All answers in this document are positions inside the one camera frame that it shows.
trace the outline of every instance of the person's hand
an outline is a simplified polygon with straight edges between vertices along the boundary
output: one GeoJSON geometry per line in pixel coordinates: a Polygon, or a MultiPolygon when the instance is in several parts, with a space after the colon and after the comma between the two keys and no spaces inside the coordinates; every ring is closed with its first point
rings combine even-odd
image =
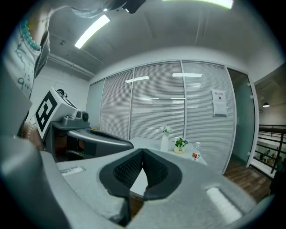
{"type": "Polygon", "coordinates": [[[26,122],[24,123],[23,137],[33,143],[37,150],[42,150],[42,139],[38,129],[34,125],[28,124],[26,122]]]}

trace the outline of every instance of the turquoise bracelet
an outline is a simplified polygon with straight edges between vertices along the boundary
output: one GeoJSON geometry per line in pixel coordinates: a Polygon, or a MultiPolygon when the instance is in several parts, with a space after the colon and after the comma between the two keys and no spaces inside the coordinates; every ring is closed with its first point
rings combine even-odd
{"type": "Polygon", "coordinates": [[[27,21],[27,20],[21,21],[21,23],[20,23],[21,30],[22,30],[22,33],[23,33],[23,38],[26,40],[26,42],[27,42],[34,50],[40,51],[40,50],[41,50],[41,46],[39,46],[39,45],[32,39],[32,37],[30,36],[30,32],[29,32],[29,28],[28,28],[27,24],[28,24],[28,21],[27,21]]]}

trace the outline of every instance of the potted plant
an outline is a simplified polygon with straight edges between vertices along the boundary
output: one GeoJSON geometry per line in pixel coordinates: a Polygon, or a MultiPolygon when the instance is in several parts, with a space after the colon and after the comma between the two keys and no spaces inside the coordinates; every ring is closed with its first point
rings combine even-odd
{"type": "Polygon", "coordinates": [[[160,130],[163,132],[160,151],[167,152],[169,146],[169,133],[173,132],[173,129],[167,125],[162,125],[160,130]]]}
{"type": "Polygon", "coordinates": [[[185,146],[188,144],[188,141],[182,137],[178,137],[175,139],[175,153],[183,153],[185,152],[185,146]]]}

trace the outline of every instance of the yellow flower pot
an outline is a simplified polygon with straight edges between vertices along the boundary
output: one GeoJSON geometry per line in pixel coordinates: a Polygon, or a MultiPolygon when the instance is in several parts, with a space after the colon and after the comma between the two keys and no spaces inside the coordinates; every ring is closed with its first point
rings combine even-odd
{"type": "Polygon", "coordinates": [[[185,147],[184,146],[181,146],[181,147],[175,146],[174,152],[175,153],[184,153],[185,152],[185,147]]]}

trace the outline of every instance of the flower pot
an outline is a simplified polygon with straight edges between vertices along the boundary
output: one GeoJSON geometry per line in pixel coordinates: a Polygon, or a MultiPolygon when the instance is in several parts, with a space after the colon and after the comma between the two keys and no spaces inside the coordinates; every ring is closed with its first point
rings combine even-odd
{"type": "Polygon", "coordinates": [[[169,147],[169,133],[163,132],[160,151],[166,153],[168,152],[168,147],[169,147]]]}
{"type": "Polygon", "coordinates": [[[174,151],[175,151],[175,153],[184,153],[185,147],[184,146],[181,146],[181,147],[175,146],[174,151]]]}

